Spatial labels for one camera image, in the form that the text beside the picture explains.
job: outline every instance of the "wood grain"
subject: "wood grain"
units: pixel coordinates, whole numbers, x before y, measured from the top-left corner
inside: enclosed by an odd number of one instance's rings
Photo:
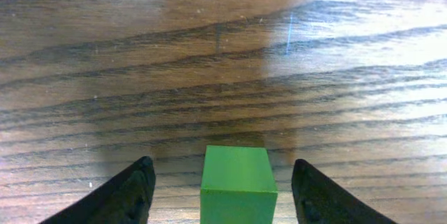
[[[0,0],[0,223],[143,155],[150,223],[197,223],[207,144],[305,158],[399,223],[447,218],[447,0]]]

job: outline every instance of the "green cube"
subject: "green cube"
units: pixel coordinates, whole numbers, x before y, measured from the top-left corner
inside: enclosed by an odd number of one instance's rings
[[[200,223],[272,223],[277,196],[265,148],[207,146]]]

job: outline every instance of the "block's front face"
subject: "block's front face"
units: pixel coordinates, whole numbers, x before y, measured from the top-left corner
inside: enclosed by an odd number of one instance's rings
[[[276,201],[276,193],[209,191],[202,189],[200,192],[200,223],[272,223]]]
[[[208,146],[200,191],[202,224],[271,223],[277,187],[264,148]]]

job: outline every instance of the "wooden table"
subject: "wooden table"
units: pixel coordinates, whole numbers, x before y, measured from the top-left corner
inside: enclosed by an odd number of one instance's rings
[[[447,219],[447,0],[0,0],[0,223],[141,156],[150,223],[197,223],[208,144],[305,158],[400,223]]]

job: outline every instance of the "block's top face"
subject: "block's top face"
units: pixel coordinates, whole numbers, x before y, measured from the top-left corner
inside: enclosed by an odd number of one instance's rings
[[[207,146],[202,189],[276,193],[267,151],[260,147]]]

